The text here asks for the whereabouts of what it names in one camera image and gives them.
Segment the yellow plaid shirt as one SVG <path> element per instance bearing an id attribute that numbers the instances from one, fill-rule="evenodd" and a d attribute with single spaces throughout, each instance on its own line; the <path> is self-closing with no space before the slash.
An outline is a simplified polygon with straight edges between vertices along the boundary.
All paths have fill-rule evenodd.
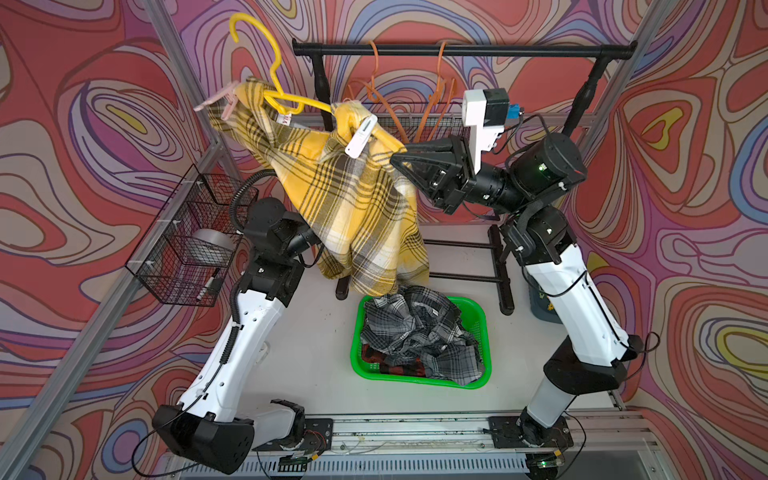
<path id="1" fill-rule="evenodd" d="M 334 103 L 330 132 L 288 126 L 277 119 L 254 77 L 238 85 L 239 103 L 227 121 L 222 106 L 208 107 L 214 129 L 276 174 L 293 207 L 320 238 L 319 261 L 328 279 L 347 277 L 352 289 L 373 297 L 429 281 L 428 253 L 419 231 L 416 187 L 390 163 L 404 145 L 376 127 L 361 155 L 345 147 L 365 117 L 358 101 Z"/>

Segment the grey plaid shirt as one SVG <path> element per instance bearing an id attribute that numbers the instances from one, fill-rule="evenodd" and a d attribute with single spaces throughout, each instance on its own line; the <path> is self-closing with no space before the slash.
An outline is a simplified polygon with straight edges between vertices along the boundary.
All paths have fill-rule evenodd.
<path id="1" fill-rule="evenodd" d="M 390 365 L 403 365 L 419 359 L 426 377 L 466 387 L 485 373 L 481 346 L 464 328 L 460 308 L 445 295 L 423 286 L 402 287 L 394 294 L 371 298 L 362 304 L 362 345 L 383 352 Z M 362 361 L 372 367 L 377 365 Z"/>

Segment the yellow hanger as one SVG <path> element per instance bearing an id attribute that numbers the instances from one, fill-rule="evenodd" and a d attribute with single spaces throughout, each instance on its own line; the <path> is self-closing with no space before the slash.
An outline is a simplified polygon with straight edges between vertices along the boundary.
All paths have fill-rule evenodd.
<path id="1" fill-rule="evenodd" d="M 264 93 L 264 98 L 273 109 L 280 115 L 298 115 L 306 106 L 326 113 L 333 112 L 331 106 L 327 103 L 304 96 L 293 95 L 287 93 L 283 89 L 277 75 L 277 71 L 282 65 L 282 51 L 274 35 L 261 21 L 245 13 L 236 13 L 232 15 L 229 19 L 228 29 L 230 36 L 235 43 L 239 42 L 237 24 L 240 22 L 247 23 L 257 29 L 272 49 L 274 59 L 270 65 L 269 75 L 274 89 L 266 91 Z"/>

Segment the red black plaid shirt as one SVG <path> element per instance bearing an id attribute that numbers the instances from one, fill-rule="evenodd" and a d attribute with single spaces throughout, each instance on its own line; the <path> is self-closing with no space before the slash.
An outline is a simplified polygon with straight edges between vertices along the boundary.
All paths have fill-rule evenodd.
<path id="1" fill-rule="evenodd" d="M 375 350 L 366 344 L 362 345 L 361 359 L 367 364 L 377 365 L 378 371 L 381 374 L 422 378 L 426 377 L 425 367 L 419 359 L 403 365 L 390 365 L 387 362 L 388 356 L 386 354 Z"/>

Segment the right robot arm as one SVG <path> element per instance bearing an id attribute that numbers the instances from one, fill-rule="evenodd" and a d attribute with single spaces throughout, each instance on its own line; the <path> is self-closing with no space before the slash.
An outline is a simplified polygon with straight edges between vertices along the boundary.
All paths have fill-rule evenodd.
<path id="1" fill-rule="evenodd" d="M 628 362 L 645 347 L 611 314 L 565 214 L 553 204 L 585 181 L 580 151 L 568 136 L 548 133 L 516 153 L 508 166 L 476 168 L 466 141 L 450 136 L 411 144 L 390 163 L 446 213 L 467 202 L 506 215 L 499 228 L 505 253 L 549 299 L 567 331 L 517 420 L 524 444 L 545 444 L 578 396 L 617 389 L 626 380 Z"/>

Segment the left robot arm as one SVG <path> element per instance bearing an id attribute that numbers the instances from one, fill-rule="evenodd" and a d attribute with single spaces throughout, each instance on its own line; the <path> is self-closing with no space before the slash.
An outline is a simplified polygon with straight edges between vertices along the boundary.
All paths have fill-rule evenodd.
<path id="1" fill-rule="evenodd" d="M 273 400 L 248 419 L 239 415 L 238 405 L 271 329 L 300 283 L 301 254 L 320 242 L 299 214 L 274 198 L 251 204 L 241 230 L 252 250 L 231 291 L 228 326 L 191 386 L 152 419 L 154 433 L 172 453 L 224 474 L 235 472 L 255 447 L 270 442 L 295 447 L 303 441 L 302 406 Z"/>

